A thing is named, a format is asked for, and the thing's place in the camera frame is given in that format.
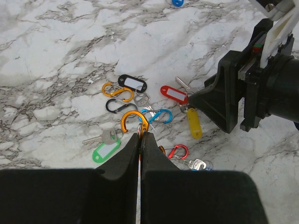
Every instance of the black cylinder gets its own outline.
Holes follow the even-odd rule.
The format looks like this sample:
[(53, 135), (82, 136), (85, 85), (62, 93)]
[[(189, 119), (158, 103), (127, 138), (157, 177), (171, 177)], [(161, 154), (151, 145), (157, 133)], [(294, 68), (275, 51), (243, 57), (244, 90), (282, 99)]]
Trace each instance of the black cylinder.
[(289, 60), (268, 82), (274, 83), (268, 113), (299, 123), (299, 60)]

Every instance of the carabiner gate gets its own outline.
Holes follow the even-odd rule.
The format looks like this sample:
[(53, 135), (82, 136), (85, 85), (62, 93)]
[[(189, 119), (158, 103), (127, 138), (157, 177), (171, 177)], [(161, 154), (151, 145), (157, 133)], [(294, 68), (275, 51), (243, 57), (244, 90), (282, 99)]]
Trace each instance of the carabiner gate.
[(174, 153), (176, 152), (176, 150), (177, 150), (179, 147), (182, 147), (182, 148), (185, 150), (185, 155), (182, 156), (180, 159), (183, 160), (183, 159), (187, 158), (187, 156), (189, 155), (189, 150), (188, 150), (187, 146), (179, 144), (179, 145), (175, 145), (174, 147), (165, 148), (165, 149), (172, 149), (172, 151), (170, 152), (170, 154), (169, 154), (169, 156), (168, 156), (168, 159), (171, 159), (171, 158), (174, 156)]
[[(152, 122), (157, 122), (157, 123), (164, 123), (164, 124), (167, 124), (169, 122), (171, 122), (172, 120), (172, 113), (170, 110), (167, 110), (167, 109), (161, 109), (159, 111), (153, 111), (153, 110), (147, 110), (147, 109), (144, 109), (141, 111), (141, 113), (148, 113), (148, 112), (154, 112), (156, 113), (151, 119), (149, 119), (149, 123), (151, 124)], [(161, 121), (161, 120), (155, 120), (157, 117), (159, 117), (161, 115), (161, 113), (169, 113), (169, 119), (168, 120), (165, 120), (165, 121)]]
[[(112, 111), (112, 110), (110, 110), (109, 107), (108, 107), (109, 104), (112, 103), (112, 102), (116, 102), (116, 103), (118, 103), (118, 104), (122, 104), (123, 106), (121, 106), (121, 107), (117, 108), (116, 110)], [(107, 103), (106, 103), (106, 105), (105, 105), (106, 110), (107, 110), (108, 112), (110, 112), (110, 113), (115, 113), (115, 114), (116, 114), (116, 113), (119, 113), (119, 114), (122, 114), (122, 115), (124, 115), (124, 113), (122, 113), (121, 111), (124, 110), (124, 109), (126, 109), (126, 108), (129, 107), (129, 106), (134, 107), (134, 110), (135, 110), (135, 111), (138, 110), (138, 107), (137, 107), (135, 104), (132, 104), (132, 103), (124, 103), (124, 102), (119, 101), (119, 100), (116, 100), (116, 99), (110, 99), (110, 100), (108, 100)], [(132, 118), (132, 117), (135, 117), (135, 116), (136, 116), (136, 114), (131, 114), (131, 115), (129, 115), (129, 118)]]
[[(105, 87), (108, 86), (108, 85), (114, 86), (114, 87), (116, 87), (118, 90), (115, 91), (115, 92), (106, 93), (106, 92), (105, 92)], [(124, 99), (124, 98), (120, 98), (120, 97), (117, 96), (117, 95), (121, 94), (121, 93), (124, 92), (124, 91), (129, 91), (129, 92), (130, 92), (131, 96), (130, 96), (129, 99)], [(131, 91), (129, 88), (126, 88), (126, 87), (120, 87), (120, 86), (115, 85), (115, 84), (113, 84), (113, 83), (105, 83), (105, 84), (103, 85), (103, 87), (102, 87), (102, 92), (103, 92), (103, 94), (104, 94), (105, 96), (108, 96), (108, 97), (114, 97), (114, 98), (120, 99), (120, 100), (122, 100), (122, 101), (124, 101), (124, 102), (129, 102), (131, 99), (133, 99), (133, 96), (134, 96), (133, 91)]]
[(149, 122), (146, 120), (145, 116), (140, 113), (139, 111), (128, 111), (126, 112), (122, 118), (121, 118), (121, 129), (124, 133), (128, 132), (126, 128), (126, 120), (129, 115), (131, 114), (136, 114), (142, 119), (142, 124), (138, 126), (138, 133), (139, 133), (139, 138), (143, 137), (144, 132), (147, 132), (149, 130)]

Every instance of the white marble countertop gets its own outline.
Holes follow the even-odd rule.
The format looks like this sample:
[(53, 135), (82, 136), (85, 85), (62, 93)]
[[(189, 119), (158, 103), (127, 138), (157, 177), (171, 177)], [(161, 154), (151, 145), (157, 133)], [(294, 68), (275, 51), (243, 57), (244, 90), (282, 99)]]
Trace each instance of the white marble countertop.
[[(238, 170), (255, 181), (271, 224), (299, 223), (299, 132), (274, 116), (249, 133), (226, 134), (198, 111), (200, 140), (162, 85), (192, 87), (215, 74), (229, 50), (242, 50), (263, 18), (247, 0), (12, 0), (0, 3), (0, 168), (95, 168), (82, 140), (120, 127), (108, 113), (104, 83), (142, 78), (155, 109), (174, 119), (154, 125), (158, 145), (185, 144), (189, 159)], [(299, 29), (294, 30), (299, 56)], [(119, 150), (136, 131), (128, 120)]]

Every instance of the black carabiner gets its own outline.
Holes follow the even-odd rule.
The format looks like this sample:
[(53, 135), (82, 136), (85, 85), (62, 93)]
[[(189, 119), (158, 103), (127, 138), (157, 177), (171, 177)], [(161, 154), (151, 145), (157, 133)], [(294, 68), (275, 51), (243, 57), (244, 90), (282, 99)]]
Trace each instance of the black carabiner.
[[(114, 110), (114, 111), (112, 111), (112, 110), (110, 110), (109, 109), (109, 107), (108, 107), (108, 105), (110, 104), (110, 103), (112, 103), (112, 102), (116, 102), (116, 103), (118, 103), (118, 104), (122, 104), (122, 106), (121, 107), (119, 107), (119, 108), (117, 108), (116, 110)], [(135, 104), (132, 104), (132, 103), (125, 103), (125, 102), (123, 102), (123, 101), (119, 101), (119, 100), (116, 100), (116, 99), (110, 99), (110, 100), (108, 100), (107, 101), (107, 103), (106, 103), (106, 110), (108, 111), (108, 112), (110, 112), (110, 113), (119, 113), (119, 114), (122, 114), (122, 115), (124, 115), (124, 113), (122, 113), (121, 111), (122, 110), (124, 110), (124, 109), (126, 109), (128, 106), (133, 106), (135, 109), (135, 111), (138, 111), (138, 107), (135, 105)], [(129, 117), (130, 118), (132, 118), (132, 117), (134, 117), (134, 116), (136, 116), (136, 114), (132, 114), (132, 116), (130, 115)]]

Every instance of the key head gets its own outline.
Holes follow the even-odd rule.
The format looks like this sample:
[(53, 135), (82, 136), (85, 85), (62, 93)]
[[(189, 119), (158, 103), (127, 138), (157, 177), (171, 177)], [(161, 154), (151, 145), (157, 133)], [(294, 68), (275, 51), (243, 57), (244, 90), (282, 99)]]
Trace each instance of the key head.
[(148, 105), (149, 101), (150, 101), (150, 96), (148, 94), (146, 94), (145, 92), (142, 93), (143, 95), (136, 95), (134, 97), (134, 102), (138, 107), (142, 107), (144, 105)]
[(112, 145), (117, 141), (116, 131), (113, 128), (105, 129), (100, 136), (106, 145)]
[(205, 168), (206, 168), (206, 163), (199, 159), (196, 159), (192, 164), (192, 167), (190, 167), (190, 169), (195, 169), (195, 170), (201, 170)]

